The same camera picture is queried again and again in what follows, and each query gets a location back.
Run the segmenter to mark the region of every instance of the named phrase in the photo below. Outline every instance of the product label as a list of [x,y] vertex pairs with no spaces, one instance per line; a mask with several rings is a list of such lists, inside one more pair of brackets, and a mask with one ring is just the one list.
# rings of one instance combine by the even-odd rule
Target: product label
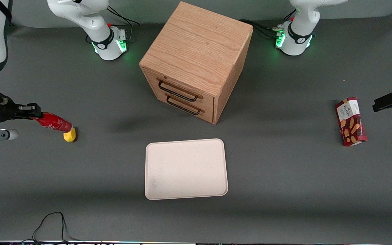
[[339,120],[342,121],[351,118],[354,115],[359,115],[359,107],[357,100],[349,100],[337,108]]

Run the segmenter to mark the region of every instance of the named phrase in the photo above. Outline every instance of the green led light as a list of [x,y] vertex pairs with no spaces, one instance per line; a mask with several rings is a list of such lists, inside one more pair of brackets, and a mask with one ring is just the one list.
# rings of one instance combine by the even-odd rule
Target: green led light
[[280,39],[280,40],[278,40],[278,41],[276,42],[276,46],[277,46],[278,48],[282,47],[283,41],[285,40],[285,34],[283,33],[283,34],[279,37],[279,39]]
[[95,53],[98,54],[98,50],[96,50],[96,47],[95,47],[95,45],[93,44],[93,42],[92,42],[92,46],[93,46],[93,48],[95,49]]
[[116,40],[116,43],[119,46],[120,51],[122,51],[122,53],[126,51],[126,42]]
[[311,39],[312,39],[312,35],[311,35],[311,37],[309,37],[308,44],[306,45],[306,47],[307,47],[307,48],[308,48],[308,47],[309,47],[309,45],[311,44]]

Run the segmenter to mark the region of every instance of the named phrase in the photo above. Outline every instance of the wooden cabinet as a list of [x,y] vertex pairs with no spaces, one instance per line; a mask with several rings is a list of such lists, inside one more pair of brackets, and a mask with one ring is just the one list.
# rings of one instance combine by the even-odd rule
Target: wooden cabinet
[[252,30],[181,2],[139,65],[157,99],[216,124],[243,70]]

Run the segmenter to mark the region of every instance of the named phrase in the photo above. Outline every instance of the yellow sponge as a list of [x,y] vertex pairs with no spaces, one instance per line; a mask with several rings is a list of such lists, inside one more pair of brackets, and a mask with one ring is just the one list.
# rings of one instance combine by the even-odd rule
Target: yellow sponge
[[63,134],[63,138],[67,142],[75,141],[76,137],[77,137],[77,134],[76,134],[76,130],[74,127],[72,127],[72,129],[69,132],[65,132]]

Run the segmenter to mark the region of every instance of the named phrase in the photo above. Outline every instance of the gray table surface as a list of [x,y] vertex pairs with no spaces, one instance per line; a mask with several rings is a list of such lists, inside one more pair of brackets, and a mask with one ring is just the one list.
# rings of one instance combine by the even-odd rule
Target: gray table surface
[[[275,21],[266,22],[274,26]],[[0,91],[79,127],[76,143],[34,121],[8,121],[0,143],[0,239],[27,239],[65,214],[83,240],[392,244],[392,16],[322,20],[298,57],[257,32],[218,125],[154,97],[138,62],[161,25],[134,27],[105,62],[81,28],[15,28]],[[334,102],[356,96],[369,141],[343,147]],[[224,197],[150,201],[151,142],[221,138]],[[38,238],[58,240],[59,217]]]

